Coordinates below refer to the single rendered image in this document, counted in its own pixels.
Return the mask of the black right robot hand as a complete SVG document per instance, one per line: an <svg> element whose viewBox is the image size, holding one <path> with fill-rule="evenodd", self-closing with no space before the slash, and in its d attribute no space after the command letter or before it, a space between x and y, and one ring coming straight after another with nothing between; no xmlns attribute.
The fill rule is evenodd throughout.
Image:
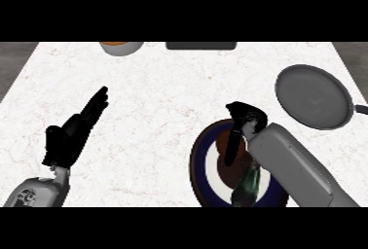
<svg viewBox="0 0 368 249"><path fill-rule="evenodd" d="M252 135L265 127L267 115L256 107L237 101L227 104L225 108L233 119L224 154L224 164L230 166L236 159L239 140L240 138L249 140Z"/></svg>

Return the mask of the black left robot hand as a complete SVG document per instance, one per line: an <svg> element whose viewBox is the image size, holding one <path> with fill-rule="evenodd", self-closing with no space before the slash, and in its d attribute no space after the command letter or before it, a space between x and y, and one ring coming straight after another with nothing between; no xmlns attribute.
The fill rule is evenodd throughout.
<svg viewBox="0 0 368 249"><path fill-rule="evenodd" d="M81 112L72 114L61 126L45 128L45 155L41 164L70 168L86 141L88 134L107 107L107 88L91 96Z"/></svg>

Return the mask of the blue and white plate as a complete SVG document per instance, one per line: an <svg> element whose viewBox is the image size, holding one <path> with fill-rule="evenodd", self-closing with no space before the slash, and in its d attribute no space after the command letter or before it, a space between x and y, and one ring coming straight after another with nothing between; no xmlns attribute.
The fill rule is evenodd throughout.
<svg viewBox="0 0 368 249"><path fill-rule="evenodd" d="M230 207L231 193L249 165L245 142L239 141L236 162L222 164L227 136L233 127L230 119L218 120L200 131L188 155L188 181L202 207Z"/></svg>

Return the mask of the brown cupcake with green wrapper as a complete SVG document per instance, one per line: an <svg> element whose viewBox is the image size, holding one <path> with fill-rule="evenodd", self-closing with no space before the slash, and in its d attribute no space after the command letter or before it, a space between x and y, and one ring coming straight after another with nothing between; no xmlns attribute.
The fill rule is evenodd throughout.
<svg viewBox="0 0 368 249"><path fill-rule="evenodd" d="M252 164L252 157L245 151L245 141L239 138L236 157L231 165L225 165L230 131L224 130L215 140L218 152L217 172L225 186L233 190L230 204L233 207L251 207L258 195L259 167Z"/></svg>

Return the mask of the grey frying pan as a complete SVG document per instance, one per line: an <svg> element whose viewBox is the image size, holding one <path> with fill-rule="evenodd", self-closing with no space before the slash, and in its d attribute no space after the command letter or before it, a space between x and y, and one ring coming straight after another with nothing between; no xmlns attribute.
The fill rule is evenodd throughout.
<svg viewBox="0 0 368 249"><path fill-rule="evenodd" d="M368 104L353 103L341 81L316 66L286 67L276 78L274 93L287 115L310 128L341 128L354 113L368 117Z"/></svg>

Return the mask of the dark grey flat appliance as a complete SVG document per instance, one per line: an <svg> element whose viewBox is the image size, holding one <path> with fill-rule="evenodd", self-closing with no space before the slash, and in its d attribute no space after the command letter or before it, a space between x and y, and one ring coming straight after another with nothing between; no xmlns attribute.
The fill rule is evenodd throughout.
<svg viewBox="0 0 368 249"><path fill-rule="evenodd" d="M233 50L236 42L166 42L168 50Z"/></svg>

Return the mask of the white bowl with orange content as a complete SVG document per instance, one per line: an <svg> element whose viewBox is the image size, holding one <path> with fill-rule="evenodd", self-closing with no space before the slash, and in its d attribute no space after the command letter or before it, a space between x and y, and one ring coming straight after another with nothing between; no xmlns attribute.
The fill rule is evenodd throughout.
<svg viewBox="0 0 368 249"><path fill-rule="evenodd" d="M106 54L112 56L126 56L141 47L141 42L100 42L100 47Z"/></svg>

